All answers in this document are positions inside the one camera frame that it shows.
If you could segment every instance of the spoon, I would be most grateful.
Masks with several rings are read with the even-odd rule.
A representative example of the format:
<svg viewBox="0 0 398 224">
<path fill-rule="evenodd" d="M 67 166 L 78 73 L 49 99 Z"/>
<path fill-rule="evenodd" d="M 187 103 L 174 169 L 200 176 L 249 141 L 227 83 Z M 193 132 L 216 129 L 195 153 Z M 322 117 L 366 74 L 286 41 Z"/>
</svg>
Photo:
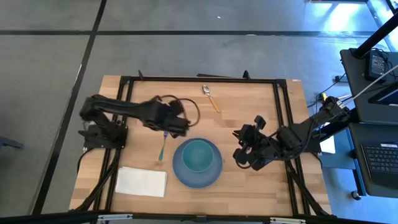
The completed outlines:
<svg viewBox="0 0 398 224">
<path fill-rule="evenodd" d="M 217 113 L 221 113 L 221 111 L 220 111 L 220 109 L 218 108 L 216 102 L 215 102 L 215 101 L 213 100 L 213 98 L 210 96 L 210 89 L 209 89 L 206 85 L 203 85 L 201 88 L 202 88 L 202 90 L 203 90 L 203 93 L 209 97 L 209 99 L 210 99 L 210 101 L 211 101 L 211 104 L 213 104 L 213 106 L 214 106 L 214 108 L 216 109 Z"/>
</svg>

